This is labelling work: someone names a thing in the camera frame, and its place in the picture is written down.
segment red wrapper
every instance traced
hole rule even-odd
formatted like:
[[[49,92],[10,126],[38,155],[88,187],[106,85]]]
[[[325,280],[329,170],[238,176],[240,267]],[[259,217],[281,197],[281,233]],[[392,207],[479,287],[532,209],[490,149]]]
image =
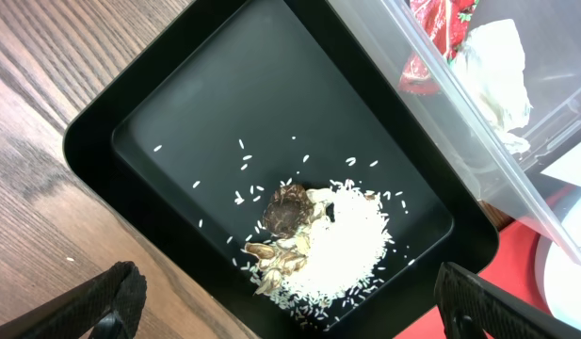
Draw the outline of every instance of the red wrapper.
[[[477,3],[477,0],[411,0],[410,7],[439,52],[446,60],[451,60],[466,37]],[[403,69],[399,89],[433,94],[439,87],[431,79],[424,61],[414,53]]]

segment wooden table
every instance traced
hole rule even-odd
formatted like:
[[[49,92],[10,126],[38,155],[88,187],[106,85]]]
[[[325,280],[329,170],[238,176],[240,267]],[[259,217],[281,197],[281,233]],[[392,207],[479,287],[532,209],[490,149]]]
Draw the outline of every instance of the wooden table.
[[[189,2],[0,0],[0,325],[131,260],[148,279],[138,337],[255,337],[62,154],[71,120]]]

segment transparent plastic bin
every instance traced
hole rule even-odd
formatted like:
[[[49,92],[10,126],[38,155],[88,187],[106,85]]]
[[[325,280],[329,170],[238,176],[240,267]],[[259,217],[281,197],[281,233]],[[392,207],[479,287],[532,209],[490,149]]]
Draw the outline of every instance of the transparent plastic bin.
[[[574,4],[575,2],[573,0],[567,3]],[[488,2],[486,5],[484,12],[492,17],[490,20],[512,19],[509,12],[505,11],[506,4],[501,3],[508,4],[502,0]],[[525,73],[525,84],[535,108],[531,112],[531,123],[517,133],[530,142],[531,150],[514,157],[508,153],[482,117],[472,99],[449,69],[445,59],[412,15],[412,10],[405,0],[330,0],[330,4],[389,84],[395,88],[413,116],[443,152],[471,193],[479,201],[492,205],[537,232],[550,237],[567,252],[573,261],[581,265],[581,244],[577,244],[573,238],[573,230],[561,224],[560,217],[546,202],[547,194],[540,193],[545,190],[544,183],[532,183],[542,176],[539,167],[547,165],[547,161],[540,160],[544,157],[555,158],[548,154],[559,149],[560,146],[564,148],[564,145],[569,145],[573,142],[572,136],[581,132],[581,76],[577,75],[575,78],[567,76],[568,83],[565,83],[563,76],[552,78],[550,73],[547,79],[531,79],[530,76],[526,78]],[[548,4],[549,9],[536,9],[541,14],[544,10],[548,11],[545,17],[538,18],[528,27],[528,30],[519,27],[525,52],[527,52],[527,47],[539,42],[539,39],[570,39],[571,41],[567,42],[576,44],[576,38],[561,38],[562,36],[552,36],[553,33],[563,34],[578,28],[579,31],[576,33],[581,37],[581,22],[575,20],[581,17],[581,13],[573,19],[572,23],[564,23],[570,18],[568,13],[560,14],[560,11],[564,12],[568,10],[568,7],[560,8],[563,5],[561,2]],[[581,2],[579,1],[574,7],[573,4],[568,5],[571,6],[570,10],[577,9],[580,12]],[[531,3],[529,6],[538,7],[539,5]],[[480,16],[482,11],[481,7],[476,10],[473,21]],[[539,13],[531,14],[526,10],[520,10],[517,13],[520,16],[527,14],[540,15]],[[540,23],[544,23],[547,27],[557,26],[557,28],[554,31],[540,29],[538,32],[540,36],[536,36],[536,25]],[[397,89],[404,66],[413,53],[420,56],[427,65],[432,79],[440,89],[438,93],[414,95]],[[526,67],[529,67],[529,55],[526,57]],[[564,59],[566,61],[561,59],[551,64],[543,58],[538,58],[537,69],[544,71],[552,70],[552,66],[555,69],[569,65],[581,68],[581,59],[577,59],[577,56],[567,54]],[[552,87],[558,88],[556,91],[559,93],[551,91]],[[564,110],[569,110],[571,114],[563,114]]]

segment brown round object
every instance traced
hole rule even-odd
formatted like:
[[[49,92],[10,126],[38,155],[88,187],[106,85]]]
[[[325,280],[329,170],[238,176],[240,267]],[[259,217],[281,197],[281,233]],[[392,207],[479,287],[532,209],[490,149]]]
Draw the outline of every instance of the brown round object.
[[[297,232],[300,225],[309,223],[313,209],[303,186],[280,187],[269,200],[263,223],[276,236],[289,238]]]

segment white round object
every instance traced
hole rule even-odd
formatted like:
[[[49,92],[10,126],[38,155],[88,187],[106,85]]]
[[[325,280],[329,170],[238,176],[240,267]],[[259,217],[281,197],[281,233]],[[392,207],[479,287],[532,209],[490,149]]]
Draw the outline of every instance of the white round object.
[[[581,330],[581,266],[542,236],[535,258],[535,277],[552,315]]]

